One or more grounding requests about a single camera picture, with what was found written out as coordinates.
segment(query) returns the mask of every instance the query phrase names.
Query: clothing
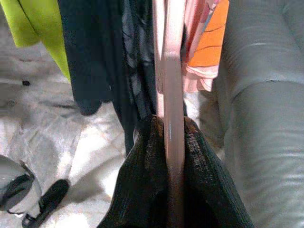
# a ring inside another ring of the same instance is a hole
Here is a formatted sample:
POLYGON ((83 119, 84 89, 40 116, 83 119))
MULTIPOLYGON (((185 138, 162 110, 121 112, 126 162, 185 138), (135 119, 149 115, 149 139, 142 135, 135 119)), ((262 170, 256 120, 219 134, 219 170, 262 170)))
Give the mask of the clothing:
POLYGON ((212 81, 218 75, 228 8, 228 0, 221 0, 219 3, 206 1, 201 9, 202 18, 198 22, 198 16, 189 16, 193 14, 193 8, 187 5, 186 25, 190 31, 187 37, 187 57, 183 63, 185 92, 211 91, 212 81))
POLYGON ((56 0, 0 0, 17 47, 41 41, 61 72, 70 78, 56 0))
MULTIPOLYGON (((134 133, 136 143, 119 171, 111 206, 98 228, 167 227, 163 122, 148 116, 134 133)), ((229 173, 187 117, 184 174, 186 228, 253 228, 229 173)))

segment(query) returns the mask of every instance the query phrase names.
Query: pink hanger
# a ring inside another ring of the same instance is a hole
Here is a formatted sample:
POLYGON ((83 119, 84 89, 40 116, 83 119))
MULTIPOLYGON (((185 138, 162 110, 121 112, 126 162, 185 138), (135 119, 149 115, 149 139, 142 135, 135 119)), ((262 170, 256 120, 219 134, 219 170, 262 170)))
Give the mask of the pink hanger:
POLYGON ((164 131, 169 172, 168 227, 182 228, 184 112, 180 48, 186 0, 153 0, 156 81, 164 93, 164 131))

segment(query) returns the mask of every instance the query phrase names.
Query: white floor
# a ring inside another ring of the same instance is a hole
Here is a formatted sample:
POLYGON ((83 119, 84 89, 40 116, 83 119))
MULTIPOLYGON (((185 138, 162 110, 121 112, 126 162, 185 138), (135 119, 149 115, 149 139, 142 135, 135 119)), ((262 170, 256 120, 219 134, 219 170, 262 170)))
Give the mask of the white floor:
MULTIPOLYGON (((43 228, 95 228, 107 212, 124 161, 124 134, 113 105, 81 116, 70 84, 45 48, 15 48, 2 14, 0 19, 0 77, 32 83, 0 84, 0 154, 26 162, 43 191, 59 178, 71 181, 67 197, 43 228)), ((187 94, 185 102, 189 117, 221 157, 216 94, 187 94)), ((20 223, 0 212, 0 228, 19 228, 20 223)))

